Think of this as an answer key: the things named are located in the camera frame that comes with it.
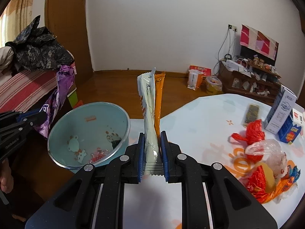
red striped fabric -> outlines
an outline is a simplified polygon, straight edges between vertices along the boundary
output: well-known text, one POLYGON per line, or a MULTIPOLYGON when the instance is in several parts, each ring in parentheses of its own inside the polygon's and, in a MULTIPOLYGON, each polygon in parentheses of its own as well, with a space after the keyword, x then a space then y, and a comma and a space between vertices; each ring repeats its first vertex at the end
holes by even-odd
MULTIPOLYGON (((76 74, 75 64, 71 66, 76 74)), ((10 110, 26 112, 56 86, 56 71, 24 70, 0 87, 0 113, 10 110)))

teal trash bin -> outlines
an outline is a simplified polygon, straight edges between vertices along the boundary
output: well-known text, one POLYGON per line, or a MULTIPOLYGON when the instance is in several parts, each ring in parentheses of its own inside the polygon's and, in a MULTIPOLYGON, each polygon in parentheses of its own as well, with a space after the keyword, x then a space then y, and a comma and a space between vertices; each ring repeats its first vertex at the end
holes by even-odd
POLYGON ((52 128, 48 153, 59 166, 74 173, 88 163, 108 164, 128 146, 130 119, 108 102, 83 105, 64 115, 52 128))

silver screw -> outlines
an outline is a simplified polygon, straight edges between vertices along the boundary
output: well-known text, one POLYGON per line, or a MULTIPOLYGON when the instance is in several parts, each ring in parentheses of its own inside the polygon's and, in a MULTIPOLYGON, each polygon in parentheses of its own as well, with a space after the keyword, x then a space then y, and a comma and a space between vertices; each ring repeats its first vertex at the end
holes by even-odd
POLYGON ((120 160, 123 162, 126 162, 128 159, 129 159, 129 156, 127 156, 127 155, 120 156, 120 160))
POLYGON ((220 163, 215 163, 215 164, 213 164, 213 168, 216 169, 216 170, 221 170, 222 165, 220 163))
POLYGON ((177 157, 180 160, 186 160, 186 155, 185 154, 179 154, 177 157))
POLYGON ((92 171, 93 170, 93 165, 92 164, 86 164, 83 169, 85 171, 92 171))

white table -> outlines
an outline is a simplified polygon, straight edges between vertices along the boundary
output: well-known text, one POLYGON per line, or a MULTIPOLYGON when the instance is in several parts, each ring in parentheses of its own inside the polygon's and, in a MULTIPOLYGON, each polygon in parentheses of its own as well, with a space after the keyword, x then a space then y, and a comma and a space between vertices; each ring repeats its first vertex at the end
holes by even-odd
MULTIPOLYGON (((245 145, 231 139, 230 135, 245 131, 241 123, 249 103, 260 105, 260 117, 264 120, 270 106, 243 96, 224 94, 200 97, 186 104, 162 118, 160 128, 161 131, 166 131, 170 142, 180 146, 183 153, 203 164, 221 162, 239 177, 250 166, 243 160, 242 150, 245 145)), ((140 132, 144 132, 143 123, 143 120, 131 120, 130 145, 138 141, 140 132)), ((265 133, 266 139, 278 140, 276 135, 265 133)), ((282 142, 280 145, 288 160, 292 160, 301 170, 305 169, 305 141, 301 135, 292 145, 282 142)), ((279 204, 271 201, 263 205, 274 217, 279 228, 304 195, 303 174, 297 183, 298 188, 289 198, 279 204)), ((178 229, 181 220, 180 184, 168 184, 163 176, 148 176, 139 185, 125 185, 125 229, 178 229)))

curtain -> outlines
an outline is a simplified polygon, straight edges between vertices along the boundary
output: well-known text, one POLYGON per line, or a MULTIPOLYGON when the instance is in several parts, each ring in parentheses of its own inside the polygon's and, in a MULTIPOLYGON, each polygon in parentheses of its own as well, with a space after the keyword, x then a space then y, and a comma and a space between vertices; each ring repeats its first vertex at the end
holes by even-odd
POLYGON ((13 41, 32 21, 33 0, 11 0, 0 16, 0 47, 13 41))

